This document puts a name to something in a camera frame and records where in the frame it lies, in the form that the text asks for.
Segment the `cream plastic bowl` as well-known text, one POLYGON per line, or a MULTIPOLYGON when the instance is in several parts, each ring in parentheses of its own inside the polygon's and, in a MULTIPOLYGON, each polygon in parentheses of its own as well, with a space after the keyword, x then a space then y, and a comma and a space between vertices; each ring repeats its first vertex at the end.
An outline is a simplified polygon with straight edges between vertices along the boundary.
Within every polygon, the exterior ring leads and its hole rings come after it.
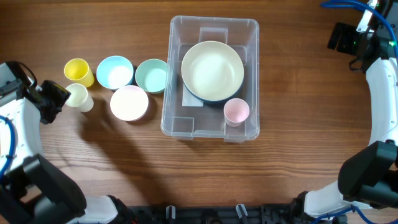
POLYGON ((244 82, 244 65, 238 53, 217 41, 194 45, 181 64, 183 83, 211 85, 244 82))

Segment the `dark blue bowl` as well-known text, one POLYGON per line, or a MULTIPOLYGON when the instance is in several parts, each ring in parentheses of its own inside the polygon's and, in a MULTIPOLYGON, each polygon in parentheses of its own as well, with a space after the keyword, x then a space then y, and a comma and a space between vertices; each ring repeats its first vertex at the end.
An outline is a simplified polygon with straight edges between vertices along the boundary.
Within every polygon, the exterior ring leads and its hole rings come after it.
POLYGON ((188 85, 183 84, 187 91, 196 99, 206 103, 221 103, 228 101, 242 89, 243 82, 238 83, 224 83, 211 85, 188 85))

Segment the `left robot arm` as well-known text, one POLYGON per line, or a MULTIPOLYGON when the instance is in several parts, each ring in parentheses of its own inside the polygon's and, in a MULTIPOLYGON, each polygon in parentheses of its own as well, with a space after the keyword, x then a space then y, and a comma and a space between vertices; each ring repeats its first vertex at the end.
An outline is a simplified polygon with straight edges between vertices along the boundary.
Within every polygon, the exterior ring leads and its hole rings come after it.
POLYGON ((51 80, 38 85, 21 62, 1 64, 1 215, 9 223, 138 223, 120 199, 84 195, 43 156, 39 126, 70 95, 51 80))

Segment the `cream plastic cup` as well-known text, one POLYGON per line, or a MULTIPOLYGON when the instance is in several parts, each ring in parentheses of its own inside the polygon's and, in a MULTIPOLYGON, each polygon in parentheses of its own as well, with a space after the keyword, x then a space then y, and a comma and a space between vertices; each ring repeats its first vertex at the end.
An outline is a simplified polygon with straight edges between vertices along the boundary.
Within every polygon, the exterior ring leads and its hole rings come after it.
POLYGON ((67 86, 66 90, 71 93, 66 101, 67 106, 76 108, 82 113, 89 112, 93 108, 94 101, 85 86, 74 83, 67 86))

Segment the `pink plastic cup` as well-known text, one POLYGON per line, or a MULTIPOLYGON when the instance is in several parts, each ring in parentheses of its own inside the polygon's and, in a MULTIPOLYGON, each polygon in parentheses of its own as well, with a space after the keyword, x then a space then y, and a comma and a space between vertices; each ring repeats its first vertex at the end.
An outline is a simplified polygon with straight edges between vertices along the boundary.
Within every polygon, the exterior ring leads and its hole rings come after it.
POLYGON ((250 109, 244 100, 233 98, 225 103, 223 112, 225 123, 228 126, 237 127, 248 118, 250 109))

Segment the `yellow plastic cup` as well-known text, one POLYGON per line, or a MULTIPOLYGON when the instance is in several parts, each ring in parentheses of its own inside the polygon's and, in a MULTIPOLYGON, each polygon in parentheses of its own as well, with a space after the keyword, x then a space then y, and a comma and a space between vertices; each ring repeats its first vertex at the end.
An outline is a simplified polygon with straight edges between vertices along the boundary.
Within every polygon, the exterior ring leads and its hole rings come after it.
POLYGON ((81 58, 68 61, 64 67, 64 75, 71 81, 85 87, 94 84, 95 78, 88 63, 81 58))

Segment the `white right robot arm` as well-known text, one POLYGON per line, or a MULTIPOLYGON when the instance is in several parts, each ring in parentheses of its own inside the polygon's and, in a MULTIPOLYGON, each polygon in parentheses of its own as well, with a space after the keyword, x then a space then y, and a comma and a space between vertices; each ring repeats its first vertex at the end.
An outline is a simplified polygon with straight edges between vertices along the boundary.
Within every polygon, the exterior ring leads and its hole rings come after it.
POLYGON ((328 48, 361 62, 371 93, 369 145, 343 163, 338 179, 302 192, 280 208, 263 206, 281 223, 345 223, 349 212, 370 223, 363 210, 397 208, 397 1, 325 1, 324 8, 363 12, 358 26, 337 23, 328 48))

